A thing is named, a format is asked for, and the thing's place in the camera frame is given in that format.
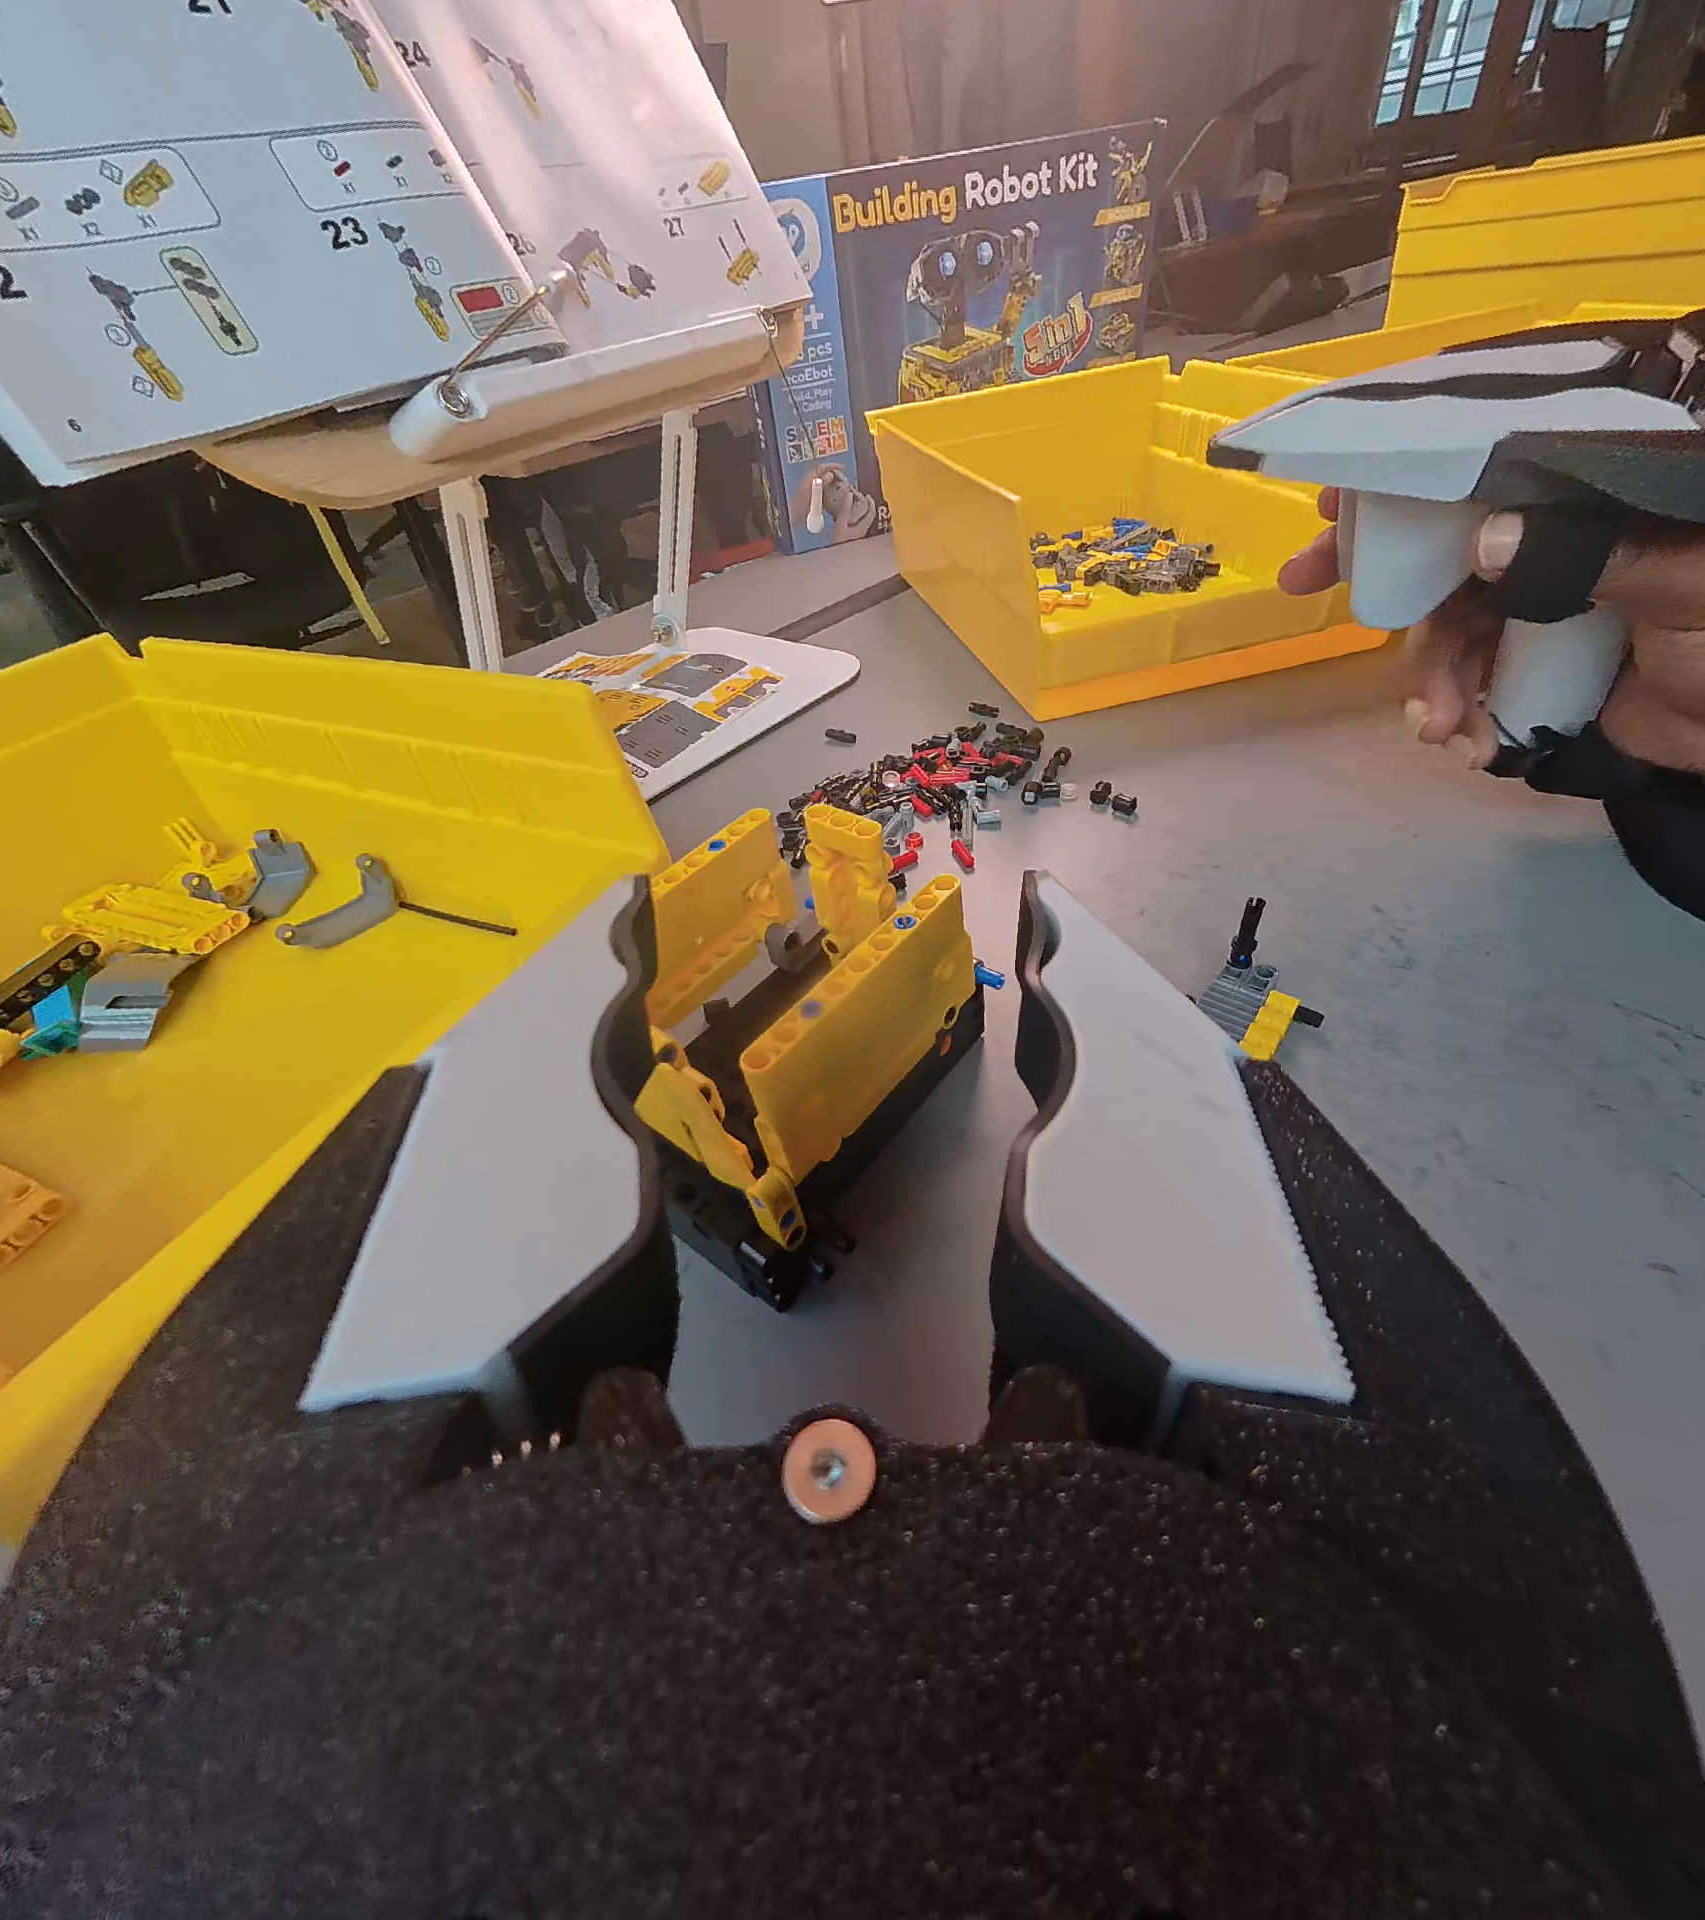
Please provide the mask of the grey curved lego panel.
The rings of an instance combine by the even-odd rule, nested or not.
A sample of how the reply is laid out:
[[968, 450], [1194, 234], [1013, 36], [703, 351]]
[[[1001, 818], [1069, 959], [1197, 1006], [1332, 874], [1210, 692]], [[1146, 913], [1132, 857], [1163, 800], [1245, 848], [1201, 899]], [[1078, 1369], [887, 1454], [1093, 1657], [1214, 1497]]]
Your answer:
[[402, 905], [402, 895], [385, 860], [374, 853], [359, 853], [355, 869], [359, 874], [359, 893], [355, 898], [302, 922], [279, 924], [279, 944], [299, 950], [333, 950], [394, 918]]

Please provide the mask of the grey lego fairing piece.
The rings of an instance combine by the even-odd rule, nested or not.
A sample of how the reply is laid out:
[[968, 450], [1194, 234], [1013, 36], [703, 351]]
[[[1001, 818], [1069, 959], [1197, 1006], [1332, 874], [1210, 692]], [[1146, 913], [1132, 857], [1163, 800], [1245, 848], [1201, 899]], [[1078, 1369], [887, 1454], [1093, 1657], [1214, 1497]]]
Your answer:
[[274, 922], [289, 915], [315, 876], [315, 864], [304, 843], [286, 840], [277, 830], [260, 828], [253, 838], [248, 857], [254, 884], [245, 908], [253, 922]]

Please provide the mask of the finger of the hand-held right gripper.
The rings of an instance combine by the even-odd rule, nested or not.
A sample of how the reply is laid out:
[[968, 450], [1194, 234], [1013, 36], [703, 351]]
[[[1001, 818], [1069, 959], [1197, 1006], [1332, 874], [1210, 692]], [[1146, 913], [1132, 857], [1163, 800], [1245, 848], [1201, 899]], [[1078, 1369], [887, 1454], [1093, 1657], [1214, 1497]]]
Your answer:
[[1463, 502], [1494, 446], [1513, 433], [1694, 433], [1687, 407], [1621, 386], [1466, 382], [1321, 388], [1216, 432], [1213, 467], [1281, 481], [1352, 487], [1424, 502]]
[[1326, 382], [1324, 397], [1521, 399], [1581, 388], [1624, 388], [1667, 399], [1681, 378], [1682, 355], [1671, 332], [1528, 332]]

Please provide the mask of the yellow black lego robot build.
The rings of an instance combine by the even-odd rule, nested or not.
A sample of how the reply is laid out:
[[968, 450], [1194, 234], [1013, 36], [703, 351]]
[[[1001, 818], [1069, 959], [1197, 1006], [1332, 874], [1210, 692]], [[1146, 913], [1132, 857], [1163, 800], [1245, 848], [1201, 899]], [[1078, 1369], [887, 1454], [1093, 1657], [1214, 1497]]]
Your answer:
[[853, 1239], [835, 1205], [985, 1031], [961, 879], [912, 823], [749, 809], [648, 879], [653, 1068], [673, 1231], [790, 1310]]

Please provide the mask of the paned window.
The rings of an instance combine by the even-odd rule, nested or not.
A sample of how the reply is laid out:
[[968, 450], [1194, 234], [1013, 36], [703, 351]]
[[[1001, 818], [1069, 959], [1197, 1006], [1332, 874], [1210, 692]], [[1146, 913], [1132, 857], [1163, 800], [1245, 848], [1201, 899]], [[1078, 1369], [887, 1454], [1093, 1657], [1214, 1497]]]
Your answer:
[[1489, 74], [1528, 74], [1546, 31], [1599, 31], [1616, 60], [1634, 1], [1399, 1], [1372, 127], [1456, 117], [1476, 107]]

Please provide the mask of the grey grille yellow lego subassembly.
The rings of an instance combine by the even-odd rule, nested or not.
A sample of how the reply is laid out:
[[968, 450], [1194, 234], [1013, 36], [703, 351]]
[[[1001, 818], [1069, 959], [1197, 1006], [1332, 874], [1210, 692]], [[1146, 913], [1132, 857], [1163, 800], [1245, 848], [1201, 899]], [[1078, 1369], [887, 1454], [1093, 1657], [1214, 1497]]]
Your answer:
[[1279, 989], [1277, 968], [1256, 959], [1256, 935], [1267, 912], [1263, 895], [1245, 902], [1228, 944], [1225, 965], [1199, 995], [1197, 1006], [1251, 1061], [1277, 1058], [1295, 1028], [1318, 1029], [1324, 1013]]

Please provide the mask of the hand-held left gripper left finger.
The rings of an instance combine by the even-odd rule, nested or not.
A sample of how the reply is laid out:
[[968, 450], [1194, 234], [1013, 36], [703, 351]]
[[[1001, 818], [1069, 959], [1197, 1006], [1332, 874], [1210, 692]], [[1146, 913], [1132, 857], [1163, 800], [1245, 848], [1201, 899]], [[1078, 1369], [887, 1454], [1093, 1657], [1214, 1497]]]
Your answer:
[[474, 1395], [508, 1443], [611, 1369], [667, 1380], [679, 1281], [657, 1147], [657, 941], [616, 879], [442, 1036], [299, 1405]]

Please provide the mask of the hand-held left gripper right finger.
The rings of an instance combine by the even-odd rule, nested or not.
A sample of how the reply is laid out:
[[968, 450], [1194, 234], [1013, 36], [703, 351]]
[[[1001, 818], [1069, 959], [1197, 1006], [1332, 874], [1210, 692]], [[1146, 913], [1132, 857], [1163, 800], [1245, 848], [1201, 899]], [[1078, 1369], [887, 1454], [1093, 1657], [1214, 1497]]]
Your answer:
[[1194, 1385], [1344, 1410], [1354, 1380], [1247, 1059], [1058, 878], [1022, 876], [1009, 1152], [988, 1273], [988, 1398], [1078, 1385], [1100, 1443], [1167, 1443]]

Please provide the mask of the pile of small lego pins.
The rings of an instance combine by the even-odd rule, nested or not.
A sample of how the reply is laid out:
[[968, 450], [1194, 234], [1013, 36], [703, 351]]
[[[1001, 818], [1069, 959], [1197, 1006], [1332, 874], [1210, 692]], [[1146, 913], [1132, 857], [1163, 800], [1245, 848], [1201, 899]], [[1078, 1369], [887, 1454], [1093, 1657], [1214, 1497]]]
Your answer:
[[952, 836], [976, 855], [978, 836], [1003, 828], [1009, 808], [1020, 803], [1022, 784], [1058, 779], [1069, 762], [1070, 747], [1049, 743], [1037, 725], [968, 714], [967, 723], [803, 784], [772, 811], [779, 855], [793, 869], [807, 865], [808, 814], [833, 805], [878, 828], [895, 876], [938, 852], [958, 869]]

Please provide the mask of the white plastic fixture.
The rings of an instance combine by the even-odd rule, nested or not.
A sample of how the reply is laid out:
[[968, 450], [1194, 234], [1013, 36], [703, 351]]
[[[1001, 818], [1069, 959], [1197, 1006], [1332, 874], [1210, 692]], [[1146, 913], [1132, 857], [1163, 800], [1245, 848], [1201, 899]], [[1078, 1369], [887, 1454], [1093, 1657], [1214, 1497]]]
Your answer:
[[194, 452], [321, 510], [367, 511], [482, 475], [528, 475], [581, 446], [768, 379], [803, 346], [807, 298], [549, 359], [513, 353], [398, 405], [323, 409]]

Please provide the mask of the blue robot kit box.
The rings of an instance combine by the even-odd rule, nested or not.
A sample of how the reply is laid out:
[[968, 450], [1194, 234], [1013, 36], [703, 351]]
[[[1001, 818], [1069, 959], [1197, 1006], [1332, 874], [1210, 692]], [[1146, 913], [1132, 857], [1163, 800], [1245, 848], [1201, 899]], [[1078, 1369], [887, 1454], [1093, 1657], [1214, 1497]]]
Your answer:
[[1164, 133], [1148, 117], [830, 176], [855, 409], [1130, 359]]

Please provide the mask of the blue toy box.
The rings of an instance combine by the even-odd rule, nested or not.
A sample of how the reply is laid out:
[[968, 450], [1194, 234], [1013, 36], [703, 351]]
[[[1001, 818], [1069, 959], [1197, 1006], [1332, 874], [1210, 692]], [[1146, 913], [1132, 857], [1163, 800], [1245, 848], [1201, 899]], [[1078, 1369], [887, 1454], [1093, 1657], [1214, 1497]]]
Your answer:
[[752, 394], [764, 506], [784, 556], [890, 532], [864, 428], [868, 394], [849, 328], [828, 184], [826, 173], [768, 184], [768, 203], [808, 281], [801, 344]]

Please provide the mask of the open instruction manual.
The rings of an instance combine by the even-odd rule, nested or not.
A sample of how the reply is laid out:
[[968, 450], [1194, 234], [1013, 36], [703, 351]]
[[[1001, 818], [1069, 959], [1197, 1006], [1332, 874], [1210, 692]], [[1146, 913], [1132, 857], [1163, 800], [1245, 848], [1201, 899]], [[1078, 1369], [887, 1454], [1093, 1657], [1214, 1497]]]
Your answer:
[[46, 483], [808, 299], [673, 4], [0, 1]]

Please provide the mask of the heap of lego parts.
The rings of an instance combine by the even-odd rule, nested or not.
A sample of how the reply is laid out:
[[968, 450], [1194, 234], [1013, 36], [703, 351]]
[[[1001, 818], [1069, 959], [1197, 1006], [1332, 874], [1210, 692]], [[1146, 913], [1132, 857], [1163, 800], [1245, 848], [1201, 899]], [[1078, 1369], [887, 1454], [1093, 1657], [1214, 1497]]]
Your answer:
[[1174, 525], [1114, 516], [1064, 533], [1028, 538], [1042, 616], [1088, 609], [1099, 590], [1126, 598], [1197, 591], [1221, 574], [1210, 541], [1183, 539]]

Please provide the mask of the grey green lego piece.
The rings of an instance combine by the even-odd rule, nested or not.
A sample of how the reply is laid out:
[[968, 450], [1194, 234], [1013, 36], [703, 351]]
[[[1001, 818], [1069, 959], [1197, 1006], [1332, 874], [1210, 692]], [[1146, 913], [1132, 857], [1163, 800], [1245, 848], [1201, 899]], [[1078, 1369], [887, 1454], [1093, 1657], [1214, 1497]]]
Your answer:
[[144, 1049], [174, 987], [196, 963], [194, 954], [133, 950], [75, 971], [30, 1010], [20, 1058]]

